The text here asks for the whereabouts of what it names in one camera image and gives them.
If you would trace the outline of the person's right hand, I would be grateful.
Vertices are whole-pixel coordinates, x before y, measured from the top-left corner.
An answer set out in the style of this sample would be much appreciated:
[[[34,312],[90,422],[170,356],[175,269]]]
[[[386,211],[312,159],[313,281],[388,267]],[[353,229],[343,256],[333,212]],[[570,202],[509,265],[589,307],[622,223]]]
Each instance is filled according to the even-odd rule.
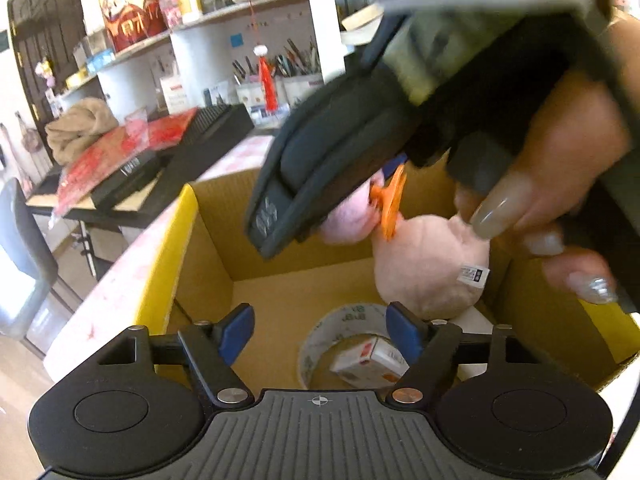
[[[608,262],[568,246],[556,221],[577,209],[601,174],[632,149],[605,84],[581,68],[568,72],[534,117],[524,148],[487,194],[458,185],[461,219],[484,240],[503,240],[541,262],[548,283],[590,304],[618,299]]]

